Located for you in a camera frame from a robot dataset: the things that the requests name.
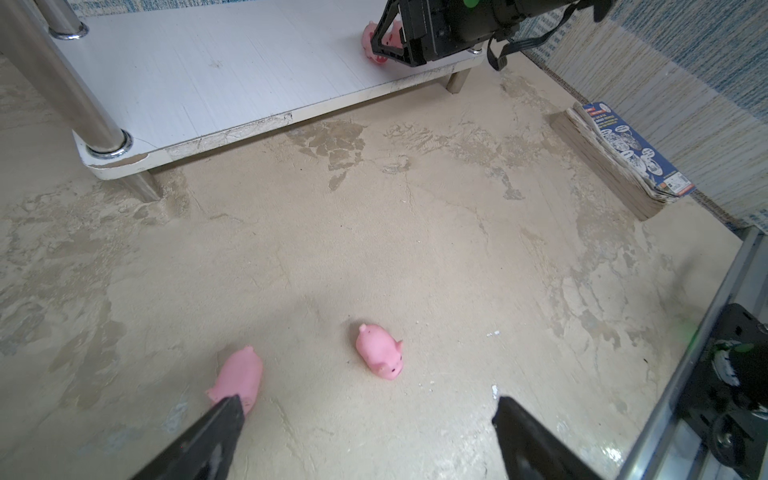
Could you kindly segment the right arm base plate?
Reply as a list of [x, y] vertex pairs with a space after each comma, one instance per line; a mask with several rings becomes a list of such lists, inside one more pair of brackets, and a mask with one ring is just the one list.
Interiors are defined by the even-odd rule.
[[724, 307], [681, 394], [678, 413], [716, 460], [759, 479], [767, 449], [767, 327]]

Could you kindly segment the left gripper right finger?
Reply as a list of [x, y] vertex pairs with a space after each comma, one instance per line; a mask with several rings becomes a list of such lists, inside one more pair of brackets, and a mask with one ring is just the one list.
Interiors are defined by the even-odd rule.
[[498, 399], [492, 425], [509, 479], [599, 479], [513, 398]]

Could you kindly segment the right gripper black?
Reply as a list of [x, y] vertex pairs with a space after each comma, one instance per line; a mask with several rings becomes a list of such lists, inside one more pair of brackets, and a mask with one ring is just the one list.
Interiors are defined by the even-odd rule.
[[370, 23], [370, 60], [421, 66], [503, 40], [521, 22], [520, 1], [388, 1], [380, 20]]

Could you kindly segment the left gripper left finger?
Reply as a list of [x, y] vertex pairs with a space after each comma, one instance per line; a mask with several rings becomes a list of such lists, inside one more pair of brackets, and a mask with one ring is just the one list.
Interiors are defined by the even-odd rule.
[[225, 480], [244, 421], [239, 395], [220, 400], [132, 479]]

